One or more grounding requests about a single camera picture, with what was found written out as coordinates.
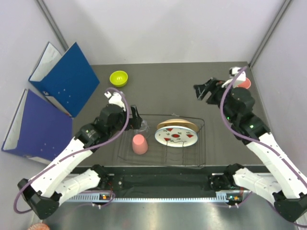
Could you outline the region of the clear faceted drinking glass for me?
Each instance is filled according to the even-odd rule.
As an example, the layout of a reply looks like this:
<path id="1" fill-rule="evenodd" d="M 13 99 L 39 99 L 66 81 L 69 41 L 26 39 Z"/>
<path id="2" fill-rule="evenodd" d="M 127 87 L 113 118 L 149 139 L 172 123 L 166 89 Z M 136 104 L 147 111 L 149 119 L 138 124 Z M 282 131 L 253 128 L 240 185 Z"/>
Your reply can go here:
<path id="1" fill-rule="evenodd" d="M 134 130 L 134 134 L 140 134 L 147 139 L 150 136 L 150 126 L 148 125 L 147 121 L 142 120 L 141 127 L 139 129 Z"/>

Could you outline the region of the pink plastic cup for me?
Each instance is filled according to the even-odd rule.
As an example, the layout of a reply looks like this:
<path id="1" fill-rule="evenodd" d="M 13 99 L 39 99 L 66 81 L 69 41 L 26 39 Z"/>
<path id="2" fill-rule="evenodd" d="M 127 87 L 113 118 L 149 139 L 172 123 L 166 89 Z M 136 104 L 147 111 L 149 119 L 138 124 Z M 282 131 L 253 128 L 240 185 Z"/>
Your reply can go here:
<path id="1" fill-rule="evenodd" d="M 251 87 L 251 81 L 249 78 L 246 78 L 246 80 L 244 82 L 242 82 L 241 84 L 238 85 L 238 87 L 240 88 L 245 88 L 245 89 L 249 89 Z"/>
<path id="2" fill-rule="evenodd" d="M 148 150 L 148 144 L 146 138 L 141 134 L 135 135 L 132 139 L 132 149 L 134 153 L 138 155 L 145 154 Z"/>

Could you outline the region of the white plate with red pattern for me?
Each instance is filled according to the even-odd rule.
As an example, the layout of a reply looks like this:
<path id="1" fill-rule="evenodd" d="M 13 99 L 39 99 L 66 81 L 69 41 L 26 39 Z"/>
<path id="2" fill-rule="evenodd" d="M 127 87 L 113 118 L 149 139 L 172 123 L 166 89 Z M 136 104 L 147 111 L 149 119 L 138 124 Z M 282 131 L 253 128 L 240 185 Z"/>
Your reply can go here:
<path id="1" fill-rule="evenodd" d="M 162 145 L 183 148 L 194 145 L 198 141 L 198 134 L 187 127 L 167 126 L 158 129 L 154 138 Z"/>

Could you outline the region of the yellow-green bowl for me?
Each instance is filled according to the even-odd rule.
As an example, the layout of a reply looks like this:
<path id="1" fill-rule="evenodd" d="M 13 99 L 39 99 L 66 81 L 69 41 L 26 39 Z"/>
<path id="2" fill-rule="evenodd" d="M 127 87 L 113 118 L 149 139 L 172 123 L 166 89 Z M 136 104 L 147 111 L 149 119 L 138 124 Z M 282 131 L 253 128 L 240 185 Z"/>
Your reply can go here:
<path id="1" fill-rule="evenodd" d="M 124 87 L 127 84 L 128 79 L 128 74 L 122 70 L 113 72 L 109 77 L 111 84 L 115 87 Z"/>

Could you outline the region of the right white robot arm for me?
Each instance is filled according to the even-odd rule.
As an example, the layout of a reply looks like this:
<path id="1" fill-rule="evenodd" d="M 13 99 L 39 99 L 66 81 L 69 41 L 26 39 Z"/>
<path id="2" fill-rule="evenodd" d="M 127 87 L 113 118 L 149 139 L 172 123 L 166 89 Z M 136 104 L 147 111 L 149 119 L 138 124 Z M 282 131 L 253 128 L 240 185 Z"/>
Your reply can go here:
<path id="1" fill-rule="evenodd" d="M 246 188 L 269 202 L 287 221 L 295 222 L 307 211 L 307 178 L 281 150 L 272 132 L 253 112 L 255 99 L 241 87 L 223 87 L 223 81 L 211 78 L 194 85 L 198 100 L 207 93 L 207 104 L 217 105 L 225 126 L 252 151 L 272 174 L 265 179 L 238 163 L 228 165 L 222 181 L 228 189 Z"/>

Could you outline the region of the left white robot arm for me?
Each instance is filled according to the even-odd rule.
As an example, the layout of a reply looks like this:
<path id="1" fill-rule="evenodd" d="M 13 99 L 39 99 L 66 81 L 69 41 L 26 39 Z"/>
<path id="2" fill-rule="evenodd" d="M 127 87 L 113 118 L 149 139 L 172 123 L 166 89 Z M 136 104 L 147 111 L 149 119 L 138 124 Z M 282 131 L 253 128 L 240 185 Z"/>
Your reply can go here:
<path id="1" fill-rule="evenodd" d="M 109 174 L 99 164 L 73 178 L 66 177 L 101 146 L 111 143 L 124 131 L 140 129 L 141 124 L 142 118 L 135 105 L 128 113 L 119 105 L 108 104 L 93 122 L 80 128 L 62 153 L 41 173 L 17 184 L 19 194 L 38 218 L 44 220 L 73 196 L 109 189 Z"/>

